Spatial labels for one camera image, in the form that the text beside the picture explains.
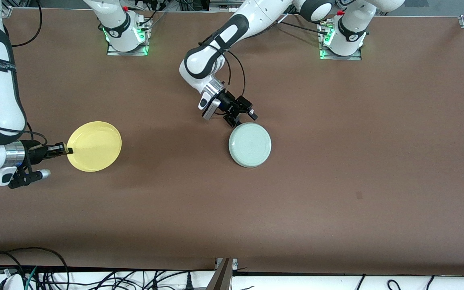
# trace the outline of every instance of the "black cable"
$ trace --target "black cable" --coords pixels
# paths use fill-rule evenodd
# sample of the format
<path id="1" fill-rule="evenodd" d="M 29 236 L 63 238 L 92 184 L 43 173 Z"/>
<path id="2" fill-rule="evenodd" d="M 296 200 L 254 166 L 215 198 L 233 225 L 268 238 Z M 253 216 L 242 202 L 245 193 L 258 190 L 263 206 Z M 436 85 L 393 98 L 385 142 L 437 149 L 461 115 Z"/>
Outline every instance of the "black cable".
<path id="1" fill-rule="evenodd" d="M 434 275 L 431 276 L 431 278 L 429 279 L 429 282 L 427 282 L 427 286 L 425 287 L 425 290 L 429 290 L 429 286 L 431 286 L 431 283 L 433 282 L 434 277 L 435 277 Z M 391 285 L 392 282 L 395 283 L 398 290 L 401 290 L 398 282 L 396 282 L 393 279 L 389 279 L 388 282 L 386 283 L 386 285 L 388 286 L 388 290 L 394 290 Z"/>
<path id="2" fill-rule="evenodd" d="M 296 27 L 296 28 L 300 28 L 300 29 L 303 29 L 303 30 L 305 30 L 305 31 L 312 31 L 312 32 L 314 32 L 314 33 L 318 33 L 318 34 L 322 34 L 322 35 L 327 35 L 327 32 L 325 32 L 325 31 L 316 31 L 316 30 L 314 30 L 314 29 L 309 29 L 309 28 L 307 28 L 307 27 L 302 27 L 302 26 L 298 26 L 298 25 L 291 24 L 291 23 L 287 23 L 287 22 L 283 22 L 283 21 L 280 22 L 280 23 L 286 24 L 286 25 L 289 25 L 289 26 L 293 26 L 293 27 Z"/>
<path id="3" fill-rule="evenodd" d="M 427 287 L 425 288 L 425 290 L 429 290 L 429 286 L 431 286 L 431 283 L 433 282 L 434 280 L 434 275 L 431 276 L 431 278 L 429 279 L 429 282 L 427 282 Z"/>
<path id="4" fill-rule="evenodd" d="M 356 290 L 361 289 L 361 284 L 363 283 L 363 280 L 365 279 L 366 274 L 363 274 L 361 277 L 361 280 L 359 281 L 359 284 L 357 284 Z"/>
<path id="5" fill-rule="evenodd" d="M 59 260 L 62 262 L 62 265 L 64 266 L 64 269 L 66 270 L 66 275 L 67 275 L 67 287 L 66 287 L 66 290 L 69 289 L 69 270 L 68 270 L 68 266 L 67 266 L 67 263 L 66 263 L 66 260 L 62 257 L 62 255 L 60 255 L 58 252 L 54 251 L 54 250 L 51 250 L 51 249 L 47 249 L 47 248 L 42 248 L 41 246 L 28 246 L 26 248 L 17 248 L 17 249 L 12 249 L 12 250 L 9 250 L 9 251 L 0 251 L 0 255 L 1 254 L 4 254 L 4 255 L 7 255 L 8 257 L 11 257 L 15 262 L 16 264 L 18 264 L 19 268 L 22 270 L 22 267 L 21 265 L 19 264 L 19 261 L 17 261 L 17 259 L 15 259 L 15 257 L 13 257 L 11 254 L 9 254 L 10 252 L 15 252 L 15 251 L 22 251 L 22 250 L 41 250 L 41 251 L 45 251 L 45 252 L 49 252 L 49 253 L 52 253 L 53 255 L 57 256 L 57 258 L 59 258 Z"/>
<path id="6" fill-rule="evenodd" d="M 13 48 L 16 48 L 18 46 L 25 46 L 26 44 L 29 44 L 30 42 L 32 42 L 33 40 L 35 40 L 35 38 L 37 38 L 37 36 L 39 35 L 40 33 L 40 29 L 42 28 L 42 8 L 40 6 L 40 0 L 35 0 L 35 3 L 37 3 L 37 7 L 39 8 L 39 29 L 37 29 L 37 32 L 35 33 L 35 35 L 28 41 L 26 42 L 23 42 L 23 43 L 20 43 L 20 44 L 13 44 L 12 47 Z"/>
<path id="7" fill-rule="evenodd" d="M 134 273 L 136 273 L 136 271 L 133 271 L 133 272 L 130 272 L 128 275 L 126 275 L 124 278 L 116 278 L 116 274 L 114 274 L 114 280 L 116 280 L 116 282 L 114 282 L 114 285 L 117 286 L 121 283 L 127 283 L 128 285 L 132 285 L 134 287 L 135 290 L 137 290 L 137 288 L 135 287 L 135 285 L 137 286 L 141 286 L 135 282 L 132 282 L 130 280 L 128 280 L 127 278 L 130 277 L 131 275 L 133 275 Z"/>
<path id="8" fill-rule="evenodd" d="M 180 271 L 180 272 L 177 272 L 177 273 L 173 273 L 171 275 L 167 275 L 166 277 L 162 277 L 161 279 L 158 279 L 156 282 L 162 282 L 164 281 L 165 279 L 168 279 L 168 278 L 171 278 L 173 276 L 176 276 L 176 275 L 180 275 L 180 274 L 185 274 L 185 273 L 189 273 L 189 272 L 199 272 L 199 271 L 211 271 L 209 269 L 200 269 L 200 270 L 187 270 L 187 271 Z M 146 286 L 144 286 L 144 288 L 142 288 L 142 290 L 147 290 L 147 289 L 150 289 L 151 287 L 149 287 L 149 284 L 152 283 L 153 280 L 149 281 Z"/>
<path id="9" fill-rule="evenodd" d="M 386 285 L 388 286 L 388 289 L 389 289 L 389 290 L 394 290 L 394 289 L 392 288 L 392 285 L 391 285 L 392 282 L 395 283 L 395 285 L 396 285 L 396 287 L 398 288 L 398 290 L 401 290 L 400 285 L 399 285 L 395 280 L 393 280 L 393 279 L 388 280 L 388 283 L 386 283 Z"/>
<path id="10" fill-rule="evenodd" d="M 24 270 L 23 270 L 23 268 L 21 266 L 21 263 L 19 263 L 19 261 L 13 255 L 8 253 L 8 251 L 0 251 L 0 255 L 6 255 L 6 256 L 10 257 L 13 260 L 13 262 L 15 262 L 15 264 L 17 265 L 17 272 L 18 272 L 19 276 L 21 276 L 21 280 L 23 282 L 23 287 L 25 287 L 25 285 L 26 285 L 26 275 L 24 275 Z"/>
<path id="11" fill-rule="evenodd" d="M 46 138 L 46 136 L 44 136 L 43 134 L 40 134 L 38 132 L 32 132 L 31 130 L 30 131 L 26 131 L 26 130 L 14 130 L 14 129 L 7 129 L 7 128 L 2 128 L 0 127 L 0 130 L 2 131 L 6 131 L 6 132 L 12 132 L 12 133 L 21 133 L 21 134 L 30 134 L 30 135 L 37 135 L 37 136 L 40 136 L 42 139 L 44 139 L 44 143 L 41 144 L 42 147 L 46 146 L 48 144 L 48 139 Z"/>
<path id="12" fill-rule="evenodd" d="M 199 46 L 210 46 L 211 48 L 214 48 L 219 54 L 221 54 L 225 58 L 225 61 L 227 62 L 227 66 L 228 66 L 228 85 L 230 85 L 230 80 L 232 79 L 232 68 L 230 68 L 230 63 L 228 62 L 228 59 L 225 56 L 225 54 L 222 53 L 220 50 L 218 50 L 215 46 L 212 46 L 211 44 L 199 42 L 198 45 Z"/>
<path id="13" fill-rule="evenodd" d="M 157 13 L 157 11 L 158 11 L 158 10 L 153 11 L 153 13 L 151 14 L 151 16 L 148 17 L 148 18 L 153 19 L 153 16 L 155 16 L 155 13 Z"/>
<path id="14" fill-rule="evenodd" d="M 31 128 L 30 123 L 26 122 L 26 126 L 28 126 L 28 130 L 30 130 L 30 132 L 33 132 L 33 129 Z M 32 140 L 35 140 L 35 139 L 33 138 L 33 133 L 30 134 L 30 138 L 31 138 Z"/>
<path id="15" fill-rule="evenodd" d="M 247 76 L 244 73 L 243 64 L 241 63 L 241 60 L 239 60 L 239 58 L 234 53 L 232 53 L 231 51 L 228 51 L 228 53 L 230 53 L 237 60 L 237 62 L 239 62 L 239 65 L 241 66 L 241 71 L 243 72 L 243 92 L 241 93 L 241 96 L 243 96 L 244 90 L 247 86 Z"/>

